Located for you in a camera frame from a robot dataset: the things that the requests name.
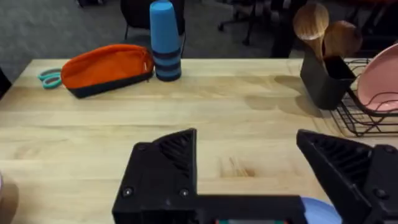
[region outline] wooden spatula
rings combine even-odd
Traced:
[[[347,21],[337,21],[326,29],[324,58],[347,57],[357,52],[362,45],[361,31]]]
[[[319,3],[304,5],[293,18],[293,28],[297,37],[309,45],[320,60],[323,60],[322,42],[328,25],[329,12]]]

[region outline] teal scissors handle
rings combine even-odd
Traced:
[[[42,81],[43,88],[53,89],[61,85],[61,69],[55,68],[42,72],[37,78]]]

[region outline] stacked cups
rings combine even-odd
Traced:
[[[181,43],[173,4],[166,0],[150,5],[150,40],[156,77],[169,82],[181,76]]]

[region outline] pencil case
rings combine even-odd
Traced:
[[[154,60],[145,47],[114,44],[69,60],[62,83],[77,98],[122,88],[153,76]]]

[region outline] wooden table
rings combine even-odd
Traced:
[[[341,134],[305,96],[301,60],[188,59],[176,82],[153,78],[83,100],[64,87],[44,90],[36,78],[66,61],[33,60],[0,101],[0,223],[13,216],[16,224],[113,223],[133,145],[191,127],[198,130],[200,194],[328,200],[295,134]],[[398,146],[388,138],[361,141]]]

